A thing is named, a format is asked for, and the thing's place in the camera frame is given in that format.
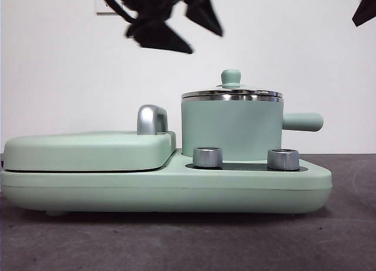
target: mint green appliance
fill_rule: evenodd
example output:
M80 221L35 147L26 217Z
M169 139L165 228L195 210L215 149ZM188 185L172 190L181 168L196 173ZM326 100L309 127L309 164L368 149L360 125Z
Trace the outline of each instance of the mint green appliance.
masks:
M230 92L241 90L239 72L225 71L223 78L221 89L229 91L220 95L230 98ZM240 95L243 100L184 97L182 150L168 129L167 112L154 105L140 108L134 132L13 138L4 150L3 194L19 207L54 216L70 211L307 213L322 207L331 192L331 172L299 160L296 150L280 149L282 128L316 131L321 117L283 116L276 92ZM226 128L221 116L227 123L245 122ZM204 127L204 119L212 125Z
M183 154L198 146L222 148L225 160L265 160L281 148L282 129L318 131L317 113L283 115L282 94L240 84L240 72L225 70L216 88L182 95Z

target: pot lid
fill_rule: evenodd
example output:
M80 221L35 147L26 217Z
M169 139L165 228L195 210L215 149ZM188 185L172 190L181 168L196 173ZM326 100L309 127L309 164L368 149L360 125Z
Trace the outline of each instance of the pot lid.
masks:
M222 84L216 88L184 93L182 99L194 96L208 95L256 95L275 96L282 98L282 94L275 91L262 90L240 84L241 73L237 69L226 69L221 74Z

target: mint green pot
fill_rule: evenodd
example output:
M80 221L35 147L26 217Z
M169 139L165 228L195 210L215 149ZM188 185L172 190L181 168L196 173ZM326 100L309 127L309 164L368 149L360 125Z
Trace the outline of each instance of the mint green pot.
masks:
M221 148L224 160L266 160L269 149L281 148L282 129L318 131L317 113L283 115L282 94L245 88L240 72L225 70L222 84L212 90L182 96L185 156L201 146Z

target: white wall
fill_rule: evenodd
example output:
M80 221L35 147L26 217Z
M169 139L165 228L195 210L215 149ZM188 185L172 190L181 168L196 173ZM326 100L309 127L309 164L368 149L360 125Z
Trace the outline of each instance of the white wall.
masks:
M179 5L170 24L193 55L139 48L95 0L1 2L2 149L21 135L135 129L146 103L181 137L180 95L237 68L243 83L282 92L286 112L323 115L318 133L285 131L285 147L376 152L376 19L355 28L358 0L213 0L224 38Z

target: lid knob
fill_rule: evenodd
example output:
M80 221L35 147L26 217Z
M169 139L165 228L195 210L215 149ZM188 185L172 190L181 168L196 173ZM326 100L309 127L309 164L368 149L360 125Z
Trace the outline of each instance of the lid knob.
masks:
M223 88L236 89L240 87L241 73L237 69L226 69L221 74Z

